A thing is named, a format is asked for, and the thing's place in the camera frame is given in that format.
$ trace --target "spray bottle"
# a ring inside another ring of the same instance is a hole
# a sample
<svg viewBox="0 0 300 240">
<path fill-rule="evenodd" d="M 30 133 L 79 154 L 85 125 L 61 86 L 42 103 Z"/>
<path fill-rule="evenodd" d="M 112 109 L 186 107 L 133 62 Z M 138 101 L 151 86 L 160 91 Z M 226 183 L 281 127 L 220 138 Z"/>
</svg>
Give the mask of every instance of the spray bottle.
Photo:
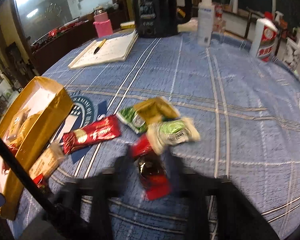
<svg viewBox="0 0 300 240">
<path fill-rule="evenodd" d="M 212 0 L 202 0 L 198 4 L 198 44 L 210 46 L 214 20 L 214 5 Z"/>
</svg>

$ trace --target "black rod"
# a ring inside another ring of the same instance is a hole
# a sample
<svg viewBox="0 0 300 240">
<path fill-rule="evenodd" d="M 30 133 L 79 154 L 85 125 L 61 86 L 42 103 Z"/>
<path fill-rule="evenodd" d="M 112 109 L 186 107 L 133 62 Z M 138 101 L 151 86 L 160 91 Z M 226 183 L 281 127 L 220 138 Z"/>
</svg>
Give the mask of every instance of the black rod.
<svg viewBox="0 0 300 240">
<path fill-rule="evenodd" d="M 37 185 L 32 181 L 28 173 L 10 152 L 6 144 L 0 138 L 0 156 L 9 165 L 23 186 L 30 192 L 34 199 L 43 207 L 43 209 L 52 216 L 57 215 L 57 208 L 41 193 Z"/>
</svg>

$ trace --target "cardboard box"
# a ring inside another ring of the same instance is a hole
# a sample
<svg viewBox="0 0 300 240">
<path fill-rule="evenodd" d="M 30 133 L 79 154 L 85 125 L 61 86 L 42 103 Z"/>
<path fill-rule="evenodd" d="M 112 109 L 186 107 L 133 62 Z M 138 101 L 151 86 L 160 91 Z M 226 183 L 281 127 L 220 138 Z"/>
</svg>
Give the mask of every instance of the cardboard box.
<svg viewBox="0 0 300 240">
<path fill-rule="evenodd" d="M 16 154 L 26 172 L 41 155 L 43 148 L 68 116 L 72 106 L 72 100 L 62 85 L 49 78 L 35 77 L 7 110 L 0 121 L 2 139 L 5 138 L 10 122 L 18 111 L 30 107 L 28 116 L 42 111 Z M 0 157 L 0 192 L 6 198 L 6 204 L 1 207 L 0 215 L 14 220 L 23 185 L 11 170 L 8 174 L 1 173 L 2 161 Z"/>
</svg>

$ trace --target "blue tablecloth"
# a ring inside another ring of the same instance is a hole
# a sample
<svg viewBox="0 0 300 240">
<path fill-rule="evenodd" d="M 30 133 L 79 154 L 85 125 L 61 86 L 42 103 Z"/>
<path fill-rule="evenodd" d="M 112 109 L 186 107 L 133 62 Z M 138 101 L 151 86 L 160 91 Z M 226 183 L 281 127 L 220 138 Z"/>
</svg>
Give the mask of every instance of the blue tablecloth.
<svg viewBox="0 0 300 240">
<path fill-rule="evenodd" d="M 201 135 L 200 142 L 173 147 L 175 155 L 205 175 L 228 175 L 281 239 L 299 225 L 300 82 L 282 63 L 251 57 L 245 41 L 214 35 L 211 47 L 205 49 L 196 44 L 196 33 L 181 33 L 139 38 L 125 62 L 69 70 L 67 65 L 87 44 L 43 75 L 63 84 L 72 96 L 74 128 L 94 121 L 103 100 L 108 114 L 113 114 L 141 100 L 164 96 L 183 116 L 194 119 Z M 138 137 L 123 124 L 121 130 L 121 137 L 82 150 L 87 154 L 77 163 L 68 156 L 49 178 L 52 191 L 56 193 L 72 176 L 97 174 L 123 155 L 125 143 Z M 215 202 L 207 201 L 212 210 L 211 239 L 216 239 Z M 83 198 L 85 219 L 90 204 L 91 199 Z M 172 196 L 147 201 L 137 171 L 131 172 L 124 196 L 110 199 L 109 206 L 115 239 L 183 238 L 186 201 Z M 9 221 L 15 237 L 40 210 L 24 190 L 16 220 Z"/>
</svg>

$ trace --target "red candy wrapper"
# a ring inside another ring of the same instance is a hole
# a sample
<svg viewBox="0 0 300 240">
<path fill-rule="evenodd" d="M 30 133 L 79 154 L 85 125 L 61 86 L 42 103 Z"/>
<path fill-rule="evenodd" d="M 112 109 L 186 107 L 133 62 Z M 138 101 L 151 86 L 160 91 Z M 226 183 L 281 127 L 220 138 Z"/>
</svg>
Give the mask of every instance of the red candy wrapper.
<svg viewBox="0 0 300 240">
<path fill-rule="evenodd" d="M 146 190 L 148 200 L 164 197 L 171 192 L 166 171 L 160 157 L 149 152 L 138 159 L 140 182 Z"/>
<path fill-rule="evenodd" d="M 146 134 L 141 135 L 139 140 L 131 146 L 131 155 L 135 160 L 141 155 L 152 151 L 151 144 L 149 143 Z"/>
<path fill-rule="evenodd" d="M 148 200 L 164 197 L 171 192 L 160 157 L 152 150 L 146 134 L 131 146 L 131 156 L 138 159 L 140 182 L 146 190 Z"/>
<path fill-rule="evenodd" d="M 101 121 L 63 134 L 63 152 L 67 155 L 91 144 L 113 139 L 120 135 L 118 119 L 115 115 L 111 115 Z"/>
<path fill-rule="evenodd" d="M 15 146 L 15 144 L 11 143 L 8 146 L 8 148 L 11 151 L 11 153 L 13 154 L 13 156 L 16 156 L 16 154 L 18 152 L 18 148 Z M 2 163 L 2 174 L 5 174 L 8 170 L 10 170 L 9 165 L 5 161 L 3 161 L 3 163 Z"/>
<path fill-rule="evenodd" d="M 48 183 L 46 182 L 42 173 L 35 177 L 33 179 L 33 182 L 37 185 L 37 187 L 41 190 L 43 194 L 49 195 L 51 193 Z"/>
</svg>

